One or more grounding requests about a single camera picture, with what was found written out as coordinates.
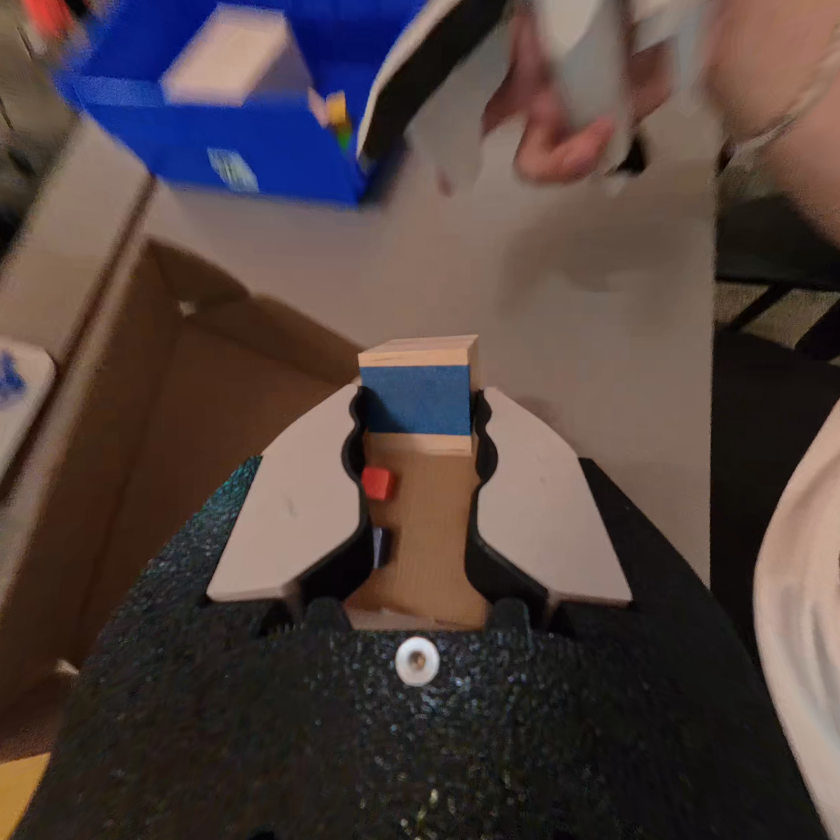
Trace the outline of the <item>black office chair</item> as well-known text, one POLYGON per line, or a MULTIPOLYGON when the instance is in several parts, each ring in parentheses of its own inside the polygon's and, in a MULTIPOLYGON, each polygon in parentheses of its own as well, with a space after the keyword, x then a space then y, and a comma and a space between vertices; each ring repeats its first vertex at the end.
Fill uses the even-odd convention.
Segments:
POLYGON ((763 287, 721 331, 741 333, 795 291, 839 292, 839 251, 783 196, 762 196, 718 212, 719 284, 763 287))

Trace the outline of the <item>blue plastic bin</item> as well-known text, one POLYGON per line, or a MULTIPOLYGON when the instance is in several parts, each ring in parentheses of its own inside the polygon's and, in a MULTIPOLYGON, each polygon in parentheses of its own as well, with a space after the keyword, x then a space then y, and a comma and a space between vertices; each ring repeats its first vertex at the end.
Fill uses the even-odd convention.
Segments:
MULTIPOLYGON (((258 95, 240 107, 170 104, 160 80, 215 10, 211 1, 112 2, 84 23, 56 87, 66 102, 171 184, 355 207, 379 179, 354 142, 319 125, 306 95, 258 95)), ((342 91, 361 125, 376 72, 423 3, 234 2, 286 16, 318 94, 342 91)))

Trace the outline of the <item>person's right forearm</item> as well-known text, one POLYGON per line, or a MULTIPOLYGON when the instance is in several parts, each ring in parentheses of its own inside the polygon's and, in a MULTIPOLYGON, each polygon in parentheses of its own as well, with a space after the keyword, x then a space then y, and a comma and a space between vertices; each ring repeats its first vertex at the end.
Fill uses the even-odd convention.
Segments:
POLYGON ((728 138, 838 244, 838 1, 720 2, 707 86, 728 138))

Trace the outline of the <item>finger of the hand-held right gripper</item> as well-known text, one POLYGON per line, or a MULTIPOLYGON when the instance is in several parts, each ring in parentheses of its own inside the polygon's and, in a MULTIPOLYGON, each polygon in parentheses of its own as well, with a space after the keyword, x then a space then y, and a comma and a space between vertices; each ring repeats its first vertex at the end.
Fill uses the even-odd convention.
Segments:
POLYGON ((358 162, 376 163, 446 81, 497 30, 508 2, 427 2, 377 71, 358 127, 358 162))

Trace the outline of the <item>wooden cube with blue face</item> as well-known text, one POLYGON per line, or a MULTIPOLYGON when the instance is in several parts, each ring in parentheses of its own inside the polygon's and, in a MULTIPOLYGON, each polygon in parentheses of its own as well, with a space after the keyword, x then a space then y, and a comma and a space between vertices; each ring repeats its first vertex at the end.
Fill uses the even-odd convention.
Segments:
POLYGON ((478 336, 394 339, 358 355, 367 432, 378 446, 472 456, 478 336))

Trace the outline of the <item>orange cone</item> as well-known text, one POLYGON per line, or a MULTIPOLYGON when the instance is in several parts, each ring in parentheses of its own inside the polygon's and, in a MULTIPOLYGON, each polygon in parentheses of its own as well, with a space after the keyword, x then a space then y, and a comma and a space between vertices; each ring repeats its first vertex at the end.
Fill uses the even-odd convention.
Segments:
POLYGON ((30 29, 45 41, 61 40, 74 25, 74 15, 65 1, 21 1, 30 29))

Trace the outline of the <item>white cardboard box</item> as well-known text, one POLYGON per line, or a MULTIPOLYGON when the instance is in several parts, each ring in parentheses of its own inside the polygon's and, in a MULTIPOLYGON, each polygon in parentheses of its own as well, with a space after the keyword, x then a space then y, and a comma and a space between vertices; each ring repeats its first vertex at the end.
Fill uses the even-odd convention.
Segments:
POLYGON ((160 79, 174 104, 241 107, 254 95, 298 95, 313 78, 289 18, 219 3, 160 79))
POLYGON ((2 712, 81 665, 146 563, 359 349, 195 254, 126 249, 2 479, 2 712))

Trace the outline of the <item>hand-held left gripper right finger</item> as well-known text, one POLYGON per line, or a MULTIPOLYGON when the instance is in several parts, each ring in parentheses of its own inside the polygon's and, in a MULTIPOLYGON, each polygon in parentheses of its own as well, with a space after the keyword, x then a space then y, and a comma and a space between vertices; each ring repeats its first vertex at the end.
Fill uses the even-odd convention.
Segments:
POLYGON ((491 609, 516 602, 530 623, 565 603, 628 607, 632 592, 572 447, 496 387, 473 402, 478 485, 465 574, 491 609))

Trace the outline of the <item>person's right hand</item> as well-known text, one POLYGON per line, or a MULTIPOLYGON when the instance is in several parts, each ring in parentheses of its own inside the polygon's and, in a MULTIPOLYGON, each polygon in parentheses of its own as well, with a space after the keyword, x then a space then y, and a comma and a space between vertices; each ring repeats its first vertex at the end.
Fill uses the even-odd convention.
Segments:
MULTIPOLYGON (((658 110, 670 94, 667 45, 635 52, 636 29, 634 16, 628 13, 624 22, 626 101, 634 126, 658 110)), ((507 75, 485 107, 481 131, 488 135, 511 119, 523 118, 524 128, 514 157, 519 178, 538 185, 580 182, 602 163, 613 138, 613 120, 600 117, 582 129, 572 129, 529 9, 519 8, 511 19, 508 34, 507 75)))

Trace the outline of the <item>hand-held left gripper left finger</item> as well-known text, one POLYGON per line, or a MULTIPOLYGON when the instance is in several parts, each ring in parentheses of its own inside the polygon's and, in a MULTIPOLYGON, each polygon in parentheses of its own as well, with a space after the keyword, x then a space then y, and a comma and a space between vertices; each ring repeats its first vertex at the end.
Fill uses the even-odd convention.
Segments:
POLYGON ((370 575, 362 397, 358 385, 345 385, 263 451, 206 588, 211 601, 341 601, 370 575))

